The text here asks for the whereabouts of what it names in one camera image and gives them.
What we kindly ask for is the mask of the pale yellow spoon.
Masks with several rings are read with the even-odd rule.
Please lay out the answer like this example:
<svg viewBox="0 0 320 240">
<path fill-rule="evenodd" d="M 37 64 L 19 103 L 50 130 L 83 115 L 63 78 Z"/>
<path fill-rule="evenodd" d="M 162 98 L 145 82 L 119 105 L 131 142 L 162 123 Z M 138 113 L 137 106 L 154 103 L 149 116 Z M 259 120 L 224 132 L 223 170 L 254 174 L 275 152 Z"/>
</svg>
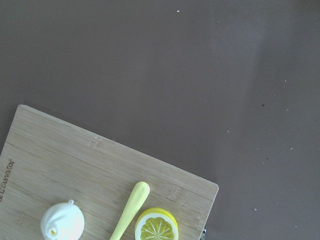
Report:
<svg viewBox="0 0 320 240">
<path fill-rule="evenodd" d="M 131 221 L 143 206 L 149 194 L 150 186 L 146 182 L 140 181 L 135 184 L 122 211 L 119 221 L 110 237 L 110 240 L 121 239 Z"/>
</svg>

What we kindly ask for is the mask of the white steamed bun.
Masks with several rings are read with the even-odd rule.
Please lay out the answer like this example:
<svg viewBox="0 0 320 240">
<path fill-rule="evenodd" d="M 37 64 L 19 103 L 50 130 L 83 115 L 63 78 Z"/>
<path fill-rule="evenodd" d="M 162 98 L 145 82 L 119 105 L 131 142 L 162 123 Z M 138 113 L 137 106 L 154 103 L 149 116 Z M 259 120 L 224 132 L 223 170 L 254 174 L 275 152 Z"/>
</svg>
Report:
<svg viewBox="0 0 320 240">
<path fill-rule="evenodd" d="M 51 206 L 40 222 L 40 230 L 45 240 L 78 240 L 84 228 L 84 215 L 72 199 Z"/>
</svg>

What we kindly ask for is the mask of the yellow lemon slice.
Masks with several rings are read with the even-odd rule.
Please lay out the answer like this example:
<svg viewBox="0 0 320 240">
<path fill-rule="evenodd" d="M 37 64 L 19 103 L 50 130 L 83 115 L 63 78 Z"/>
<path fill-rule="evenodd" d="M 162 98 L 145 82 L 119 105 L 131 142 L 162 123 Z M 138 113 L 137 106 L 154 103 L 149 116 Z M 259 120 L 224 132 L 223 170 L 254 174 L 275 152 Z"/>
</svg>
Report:
<svg viewBox="0 0 320 240">
<path fill-rule="evenodd" d="M 134 235 L 136 240 L 178 240 L 179 227 L 170 212 L 152 207 L 137 218 Z"/>
</svg>

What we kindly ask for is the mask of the bamboo cutting board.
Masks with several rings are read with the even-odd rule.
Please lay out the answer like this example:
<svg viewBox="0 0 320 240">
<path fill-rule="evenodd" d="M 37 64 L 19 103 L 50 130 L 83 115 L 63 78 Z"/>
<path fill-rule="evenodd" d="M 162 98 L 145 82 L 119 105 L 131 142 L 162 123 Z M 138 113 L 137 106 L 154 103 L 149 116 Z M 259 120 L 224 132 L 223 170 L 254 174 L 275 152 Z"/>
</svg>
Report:
<svg viewBox="0 0 320 240">
<path fill-rule="evenodd" d="M 108 240 L 141 181 L 150 186 L 142 209 L 169 211 L 179 238 L 198 240 L 216 183 L 21 104 L 0 155 L 0 237 L 41 240 L 46 210 L 73 200 L 85 219 L 81 238 Z"/>
</svg>

